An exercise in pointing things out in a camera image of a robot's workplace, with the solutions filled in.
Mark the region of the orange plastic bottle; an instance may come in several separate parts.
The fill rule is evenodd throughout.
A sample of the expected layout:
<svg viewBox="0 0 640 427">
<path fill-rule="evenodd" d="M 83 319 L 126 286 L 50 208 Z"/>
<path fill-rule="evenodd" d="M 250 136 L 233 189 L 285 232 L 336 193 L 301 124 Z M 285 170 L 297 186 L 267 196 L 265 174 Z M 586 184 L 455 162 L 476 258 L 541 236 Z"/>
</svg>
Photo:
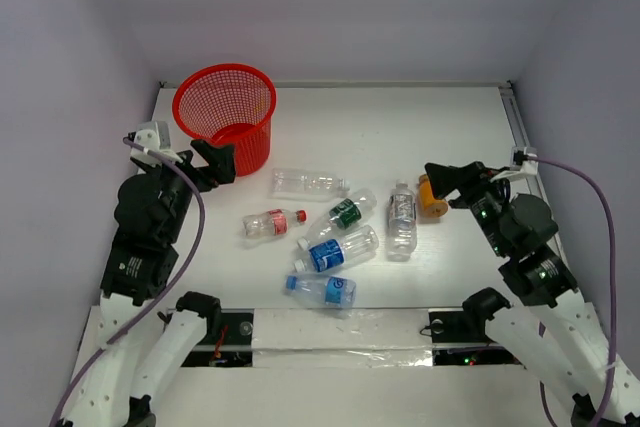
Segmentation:
<svg viewBox="0 0 640 427">
<path fill-rule="evenodd" d="M 421 211 L 427 218 L 439 218 L 448 212 L 449 205 L 445 200 L 434 196 L 430 179 L 426 174 L 419 177 L 418 198 Z"/>
</svg>

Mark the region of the red label small bottle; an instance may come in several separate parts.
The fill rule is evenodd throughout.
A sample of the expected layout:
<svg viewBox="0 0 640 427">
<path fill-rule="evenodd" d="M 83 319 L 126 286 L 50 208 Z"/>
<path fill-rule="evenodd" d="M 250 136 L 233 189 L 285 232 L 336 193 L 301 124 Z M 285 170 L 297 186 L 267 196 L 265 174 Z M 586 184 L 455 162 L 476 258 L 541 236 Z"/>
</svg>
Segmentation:
<svg viewBox="0 0 640 427">
<path fill-rule="evenodd" d="M 261 214 L 244 217 L 244 233 L 250 239 L 282 236 L 291 227 L 302 225 L 306 220 L 307 213 L 304 210 L 269 210 Z"/>
</svg>

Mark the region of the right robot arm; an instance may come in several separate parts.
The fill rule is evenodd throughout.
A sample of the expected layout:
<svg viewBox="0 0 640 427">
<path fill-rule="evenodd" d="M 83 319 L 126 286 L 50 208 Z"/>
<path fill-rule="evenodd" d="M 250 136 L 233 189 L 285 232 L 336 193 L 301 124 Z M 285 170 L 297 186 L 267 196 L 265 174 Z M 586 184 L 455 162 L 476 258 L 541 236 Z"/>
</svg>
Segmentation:
<svg viewBox="0 0 640 427">
<path fill-rule="evenodd" d="M 636 426 L 639 379 L 617 352 L 614 332 L 602 329 L 592 303 L 550 246 L 559 227 L 540 197 L 511 197 L 516 179 L 535 176 L 542 160 L 518 150 L 509 166 L 428 163 L 433 196 L 471 212 L 495 255 L 499 273 L 520 300 L 512 305 L 494 288 L 467 298 L 460 315 L 470 338 L 499 344 L 568 411 L 574 426 Z"/>
</svg>

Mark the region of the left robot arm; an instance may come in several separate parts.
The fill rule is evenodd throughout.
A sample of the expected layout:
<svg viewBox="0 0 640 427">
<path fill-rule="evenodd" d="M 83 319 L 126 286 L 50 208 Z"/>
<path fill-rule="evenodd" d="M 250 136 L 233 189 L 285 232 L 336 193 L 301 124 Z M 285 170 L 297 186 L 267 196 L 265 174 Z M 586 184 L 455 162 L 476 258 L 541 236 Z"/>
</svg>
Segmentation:
<svg viewBox="0 0 640 427">
<path fill-rule="evenodd" d="M 194 140 L 185 151 L 161 151 L 135 138 L 123 140 L 140 171 L 117 193 L 96 350 L 59 401 L 53 426 L 156 425 L 161 398 L 183 362 L 221 331 L 216 297 L 188 291 L 168 315 L 157 306 L 203 238 L 203 194 L 235 180 L 235 149 Z"/>
</svg>

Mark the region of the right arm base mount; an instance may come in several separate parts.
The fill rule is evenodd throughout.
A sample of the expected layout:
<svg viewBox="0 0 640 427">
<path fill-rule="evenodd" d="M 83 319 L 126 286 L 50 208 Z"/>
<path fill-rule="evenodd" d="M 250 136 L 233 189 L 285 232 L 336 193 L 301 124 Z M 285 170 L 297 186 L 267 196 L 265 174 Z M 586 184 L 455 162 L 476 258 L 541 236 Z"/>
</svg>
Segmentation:
<svg viewBox="0 0 640 427">
<path fill-rule="evenodd" d="M 461 308 L 430 309 L 419 334 L 431 341 L 434 366 L 520 365 L 504 347 L 471 327 Z"/>
</svg>

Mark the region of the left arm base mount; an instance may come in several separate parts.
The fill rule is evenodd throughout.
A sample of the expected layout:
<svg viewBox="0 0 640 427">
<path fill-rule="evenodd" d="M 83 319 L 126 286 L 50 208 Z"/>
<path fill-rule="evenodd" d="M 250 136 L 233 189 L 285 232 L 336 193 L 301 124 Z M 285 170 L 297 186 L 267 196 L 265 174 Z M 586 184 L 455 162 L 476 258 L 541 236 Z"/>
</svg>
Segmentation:
<svg viewBox="0 0 640 427">
<path fill-rule="evenodd" d="M 223 310 L 218 331 L 208 333 L 187 355 L 182 367 L 251 367 L 253 323 L 253 310 Z"/>
</svg>

